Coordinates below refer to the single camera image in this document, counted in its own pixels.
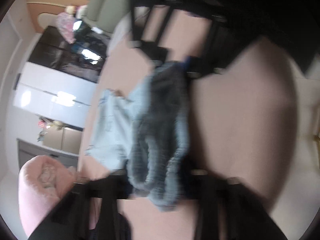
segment white tile floor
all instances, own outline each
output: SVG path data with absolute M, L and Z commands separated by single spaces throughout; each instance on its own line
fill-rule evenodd
M 298 240 L 320 207 L 320 169 L 313 134 L 320 107 L 320 62 L 306 79 L 292 64 L 298 95 L 298 136 L 290 173 L 271 213 L 289 240 Z

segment gray garment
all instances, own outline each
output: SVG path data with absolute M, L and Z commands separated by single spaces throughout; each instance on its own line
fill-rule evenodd
M 189 148 L 182 69 L 177 63 L 164 64 L 128 99 L 106 90 L 99 110 L 87 154 L 109 169 L 120 168 L 124 159 L 129 159 L 128 176 L 135 193 L 148 196 L 160 210 L 172 210 L 182 192 L 180 161 Z

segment mattress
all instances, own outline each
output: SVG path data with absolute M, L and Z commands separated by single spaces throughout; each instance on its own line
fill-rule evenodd
M 155 39 L 154 30 L 164 13 L 165 8 L 155 10 L 145 40 Z M 160 46 L 170 49 L 172 60 L 197 56 L 209 25 L 206 19 L 175 11 Z M 125 36 L 108 58 L 87 116 L 78 170 L 90 179 L 109 173 L 84 155 L 101 92 L 108 88 L 127 96 L 154 68 L 139 49 L 130 48 L 129 38 Z M 261 37 L 223 75 L 193 81 L 190 101 L 190 154 L 198 165 L 223 178 L 238 177 L 271 210 L 285 181 L 296 138 L 297 101 L 286 53 Z M 147 198 L 119 200 L 118 204 L 131 224 L 134 240 L 193 239 L 196 201 L 183 200 L 174 212 L 160 212 Z M 98 202 L 94 210 L 98 218 Z

